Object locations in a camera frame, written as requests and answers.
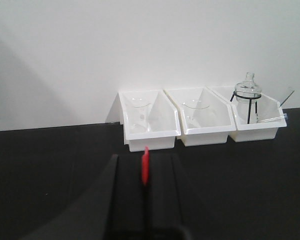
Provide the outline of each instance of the glass flask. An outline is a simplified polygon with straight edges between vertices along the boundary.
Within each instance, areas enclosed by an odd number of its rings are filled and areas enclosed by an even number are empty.
[[[254,77],[255,74],[253,72],[247,72],[245,76],[245,80],[235,85],[234,91],[238,95],[236,96],[236,100],[239,103],[248,104],[249,99],[245,99],[245,98],[256,98],[261,95],[262,89],[259,85],[257,85],[254,82]]]

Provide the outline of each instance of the plastic tray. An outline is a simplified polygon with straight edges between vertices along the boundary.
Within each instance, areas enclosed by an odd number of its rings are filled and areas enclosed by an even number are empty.
[[[252,104],[251,108],[252,123],[247,124],[249,105],[238,103],[236,97],[233,98],[232,102],[230,101],[235,86],[210,86],[208,88],[231,105],[236,131],[231,132],[230,136],[236,142],[274,139],[278,128],[287,126],[284,118],[271,122],[253,123],[254,104]],[[284,115],[277,100],[263,93],[261,95],[262,97],[257,101],[257,112],[260,121]]]
[[[236,130],[229,104],[206,87],[165,90],[178,108],[185,146],[221,144]]]
[[[181,134],[178,111],[163,90],[119,92],[124,144],[131,152],[169,149]]]

